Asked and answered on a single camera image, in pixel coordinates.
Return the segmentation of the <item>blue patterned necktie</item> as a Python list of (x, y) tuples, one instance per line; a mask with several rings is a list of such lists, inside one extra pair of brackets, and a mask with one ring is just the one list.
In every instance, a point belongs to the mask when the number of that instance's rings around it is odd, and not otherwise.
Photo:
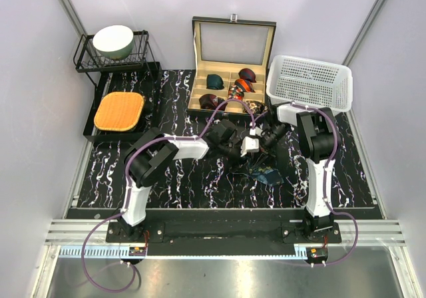
[(278, 186), (284, 182), (280, 172), (271, 166), (250, 168), (249, 177), (267, 186)]

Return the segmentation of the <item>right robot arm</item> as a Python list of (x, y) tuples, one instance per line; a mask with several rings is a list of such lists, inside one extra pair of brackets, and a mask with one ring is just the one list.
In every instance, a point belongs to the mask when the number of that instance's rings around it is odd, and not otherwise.
[(277, 152), (276, 145), (295, 126), (302, 156), (308, 164), (308, 200), (304, 208), (302, 234), (310, 242), (325, 239), (332, 232), (331, 176), (340, 136), (331, 108), (314, 108), (291, 103), (271, 107), (265, 115), (267, 129), (260, 137), (266, 152)]

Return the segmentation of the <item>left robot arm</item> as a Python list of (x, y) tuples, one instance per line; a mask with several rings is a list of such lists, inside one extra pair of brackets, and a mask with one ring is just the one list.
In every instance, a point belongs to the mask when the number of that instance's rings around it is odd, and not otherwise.
[(209, 124), (195, 136), (173, 136), (151, 128), (124, 155), (126, 194), (120, 217), (120, 234), (130, 242), (144, 233), (146, 205), (151, 187), (175, 160), (201, 160), (223, 156), (231, 161), (242, 157), (241, 145), (234, 142), (236, 126), (229, 120)]

